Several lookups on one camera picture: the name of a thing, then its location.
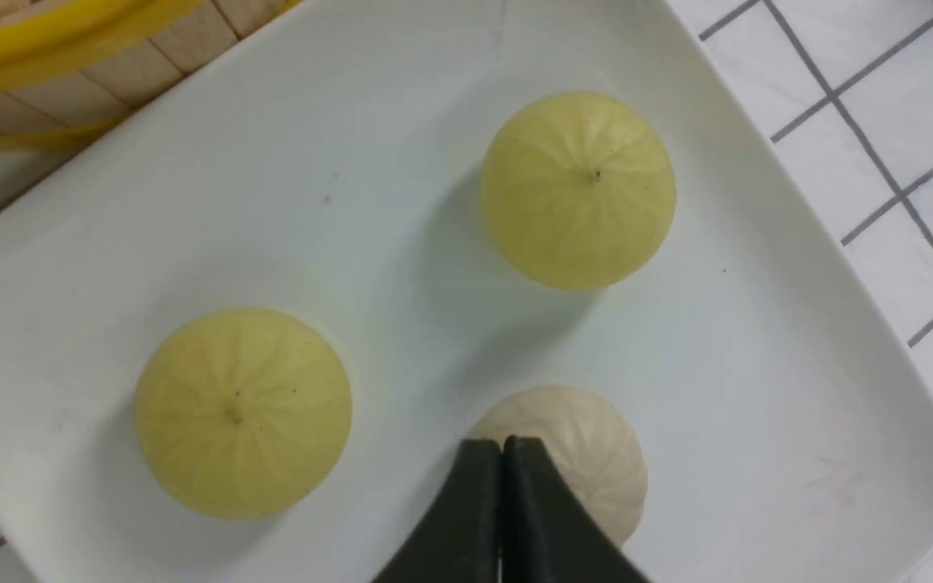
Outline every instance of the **yellow basket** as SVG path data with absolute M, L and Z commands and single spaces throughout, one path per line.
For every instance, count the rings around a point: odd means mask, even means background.
M 300 0 L 40 0 L 0 19 L 0 149 L 73 147 Z

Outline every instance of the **yellow rim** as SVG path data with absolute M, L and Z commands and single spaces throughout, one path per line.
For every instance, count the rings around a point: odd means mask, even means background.
M 110 130 L 123 118 L 114 118 L 110 121 L 89 123 L 87 126 L 73 126 L 61 128 L 41 134 L 15 134 L 0 136 L 0 151 L 15 151 L 15 149 L 62 149 L 67 147 L 81 147 L 91 143 L 92 140 Z
M 73 73 L 141 43 L 200 0 L 70 0 L 0 28 L 0 93 Z

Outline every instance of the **square plate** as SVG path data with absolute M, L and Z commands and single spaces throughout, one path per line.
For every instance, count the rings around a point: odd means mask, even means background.
M 593 295 L 518 276 L 478 210 L 496 129 L 574 89 L 643 113 L 679 188 Z M 321 327 L 355 386 L 340 463 L 269 521 L 184 509 L 134 440 L 156 344 L 234 305 Z M 548 381 L 636 428 L 656 581 L 885 582 L 933 547 L 933 399 L 661 2 L 309 1 L 0 218 L 0 526 L 45 581 L 365 582 L 456 440 Z

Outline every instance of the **black tongs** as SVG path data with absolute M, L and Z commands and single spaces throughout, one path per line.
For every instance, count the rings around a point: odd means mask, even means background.
M 374 583 L 649 583 L 603 535 L 540 439 L 463 440 Z

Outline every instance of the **tiled countertop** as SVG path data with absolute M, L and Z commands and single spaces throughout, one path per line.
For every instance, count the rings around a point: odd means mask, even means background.
M 933 390 L 933 0 L 670 3 Z M 65 158 L 0 155 L 0 209 Z M 30 581 L 0 539 L 0 583 Z M 912 581 L 933 583 L 933 557 Z

